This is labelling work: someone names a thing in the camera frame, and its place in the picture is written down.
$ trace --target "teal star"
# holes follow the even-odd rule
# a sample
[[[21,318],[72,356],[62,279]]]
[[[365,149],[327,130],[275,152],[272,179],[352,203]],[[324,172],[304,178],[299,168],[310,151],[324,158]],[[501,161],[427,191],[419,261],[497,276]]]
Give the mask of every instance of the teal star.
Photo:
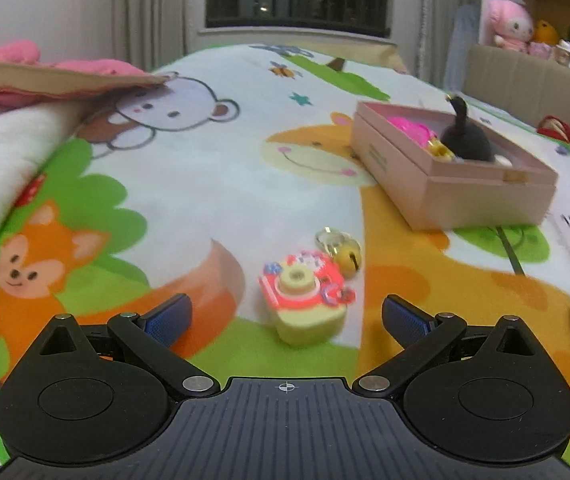
[[[296,101],[301,106],[305,105],[312,106],[309,97],[307,97],[306,95],[298,95],[296,92],[294,92],[292,95],[289,96],[289,98],[292,99],[293,101]]]

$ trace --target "blue gripper pad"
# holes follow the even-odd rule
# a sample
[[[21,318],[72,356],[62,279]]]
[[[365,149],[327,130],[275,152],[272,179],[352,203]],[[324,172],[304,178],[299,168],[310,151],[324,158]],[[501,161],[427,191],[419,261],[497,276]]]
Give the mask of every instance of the blue gripper pad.
[[[433,317],[400,298],[388,296],[383,301],[383,326],[403,348],[425,337],[433,321]]]
[[[191,325],[191,300],[185,294],[177,294],[139,317],[137,324],[147,335],[169,348]]]

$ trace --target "cartoon mat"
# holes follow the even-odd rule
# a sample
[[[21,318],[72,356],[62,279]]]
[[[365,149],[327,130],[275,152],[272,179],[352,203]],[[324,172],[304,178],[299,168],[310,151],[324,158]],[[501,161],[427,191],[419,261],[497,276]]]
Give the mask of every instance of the cartoon mat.
[[[412,233],[351,151],[351,117],[359,100],[451,112],[442,92],[298,48],[205,50],[162,72],[173,73],[166,87],[124,96],[84,124],[2,229],[0,382],[54,314],[100,323],[185,292],[193,322],[173,350],[222,384],[353,380],[400,349],[380,319],[392,293],[471,324],[521,316],[570,384],[566,148],[473,110],[559,171],[558,217]],[[356,301],[340,335],[291,348],[276,336],[258,277],[266,262],[313,249],[325,226],[363,246]]]

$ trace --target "cartoon bee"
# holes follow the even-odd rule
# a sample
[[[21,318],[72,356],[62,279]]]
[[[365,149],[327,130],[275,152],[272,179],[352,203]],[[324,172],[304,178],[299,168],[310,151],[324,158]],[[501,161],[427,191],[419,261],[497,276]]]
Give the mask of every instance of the cartoon bee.
[[[295,76],[297,75],[301,77],[303,76],[300,72],[296,72],[295,70],[288,68],[287,65],[274,63],[273,61],[271,62],[271,64],[273,66],[270,68],[270,71],[273,72],[274,75],[277,75],[278,77],[290,77],[292,79],[295,79]]]

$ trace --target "pink plush toy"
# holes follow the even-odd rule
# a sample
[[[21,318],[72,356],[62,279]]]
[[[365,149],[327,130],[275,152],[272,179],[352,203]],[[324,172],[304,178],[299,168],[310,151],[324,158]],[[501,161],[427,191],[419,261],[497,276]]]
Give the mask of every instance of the pink plush toy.
[[[527,52],[527,43],[534,35],[534,23],[522,0],[492,0],[489,20],[496,33],[496,46]]]

